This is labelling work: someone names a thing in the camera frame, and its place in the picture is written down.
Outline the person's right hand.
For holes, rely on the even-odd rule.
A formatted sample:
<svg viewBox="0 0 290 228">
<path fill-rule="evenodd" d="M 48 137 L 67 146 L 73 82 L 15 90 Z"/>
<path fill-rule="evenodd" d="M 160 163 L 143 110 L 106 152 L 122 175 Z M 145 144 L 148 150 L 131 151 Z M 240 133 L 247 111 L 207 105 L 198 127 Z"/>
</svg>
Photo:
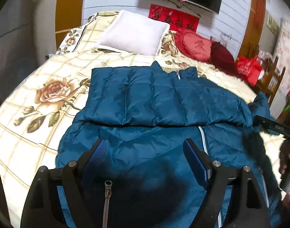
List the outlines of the person's right hand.
<svg viewBox="0 0 290 228">
<path fill-rule="evenodd" d="M 279 172 L 281 175 L 283 175 L 286 172 L 288 163 L 290 163 L 290 141 L 287 139 L 283 141 L 280 147 L 279 159 L 280 159 Z"/>
</svg>

